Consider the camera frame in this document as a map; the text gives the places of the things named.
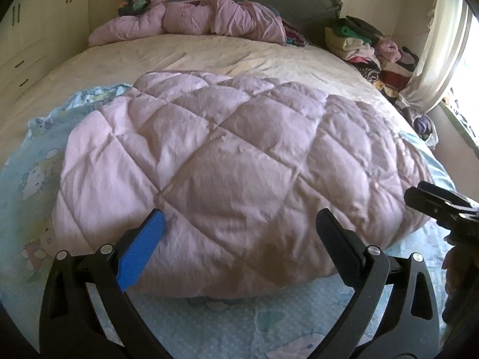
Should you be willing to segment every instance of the white bed sheet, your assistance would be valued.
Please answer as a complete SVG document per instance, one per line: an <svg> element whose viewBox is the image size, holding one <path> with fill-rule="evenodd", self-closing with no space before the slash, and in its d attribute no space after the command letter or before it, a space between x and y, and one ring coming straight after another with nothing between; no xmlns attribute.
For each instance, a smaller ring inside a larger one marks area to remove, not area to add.
<svg viewBox="0 0 479 359"><path fill-rule="evenodd" d="M26 123L32 117L45 116L78 90L133 84L152 70L206 70L297 81L370 103L391 122L395 132L412 132L360 73L325 50L219 36L160 35L88 49L37 82L10 109L3 109L7 120L0 126L0 163L5 163L23 141Z"/></svg>

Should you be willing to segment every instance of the white curtain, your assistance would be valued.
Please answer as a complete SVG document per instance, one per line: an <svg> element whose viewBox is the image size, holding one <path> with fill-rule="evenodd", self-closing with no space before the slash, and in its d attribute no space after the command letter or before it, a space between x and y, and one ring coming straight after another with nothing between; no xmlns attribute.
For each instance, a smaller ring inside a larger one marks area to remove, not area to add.
<svg viewBox="0 0 479 359"><path fill-rule="evenodd" d="M461 62L473 14L464 0L437 0L418 66L401 94L418 112L435 107L449 90Z"/></svg>

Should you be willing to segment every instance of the drawer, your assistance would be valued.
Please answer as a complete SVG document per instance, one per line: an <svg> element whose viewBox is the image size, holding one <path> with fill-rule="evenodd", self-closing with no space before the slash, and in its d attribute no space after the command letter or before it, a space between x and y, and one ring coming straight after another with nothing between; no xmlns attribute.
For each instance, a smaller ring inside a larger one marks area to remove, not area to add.
<svg viewBox="0 0 479 359"><path fill-rule="evenodd" d="M6 108L11 106L35 82L43 78L46 74L48 74L48 61L47 58L44 57L36 61L22 74L16 76L6 87L0 89L0 120L3 120L3 115L7 113L5 112Z"/></svg>
<svg viewBox="0 0 479 359"><path fill-rule="evenodd" d="M0 66L0 89L10 85L16 77L28 71L35 63L46 56L46 43L43 40L21 50L9 61Z"/></svg>

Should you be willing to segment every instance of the comforter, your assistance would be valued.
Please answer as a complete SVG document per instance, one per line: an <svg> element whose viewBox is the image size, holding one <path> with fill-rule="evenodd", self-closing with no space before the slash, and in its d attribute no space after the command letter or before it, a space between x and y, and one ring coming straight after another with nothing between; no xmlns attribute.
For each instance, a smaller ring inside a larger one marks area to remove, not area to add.
<svg viewBox="0 0 479 359"><path fill-rule="evenodd" d="M421 180L420 153L366 103L278 79L151 72L71 133L53 221L77 255L159 208L167 231L137 289L248 297L334 272L322 208L383 249L420 228L428 219L403 193Z"/></svg>
<svg viewBox="0 0 479 359"><path fill-rule="evenodd" d="M286 44L281 17L259 3L232 0L155 2L143 15L117 17L100 26L88 43L94 47L165 33L215 34Z"/></svg>

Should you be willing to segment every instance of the blue gripper pad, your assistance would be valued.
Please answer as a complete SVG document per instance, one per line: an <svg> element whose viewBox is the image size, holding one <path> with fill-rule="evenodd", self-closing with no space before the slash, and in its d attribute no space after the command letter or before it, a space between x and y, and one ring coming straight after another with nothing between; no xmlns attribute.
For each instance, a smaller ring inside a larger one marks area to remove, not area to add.
<svg viewBox="0 0 479 359"><path fill-rule="evenodd" d="M165 215L154 209L140 227L130 247L118 260L116 281L122 291L134 285L147 265L166 228Z"/></svg>

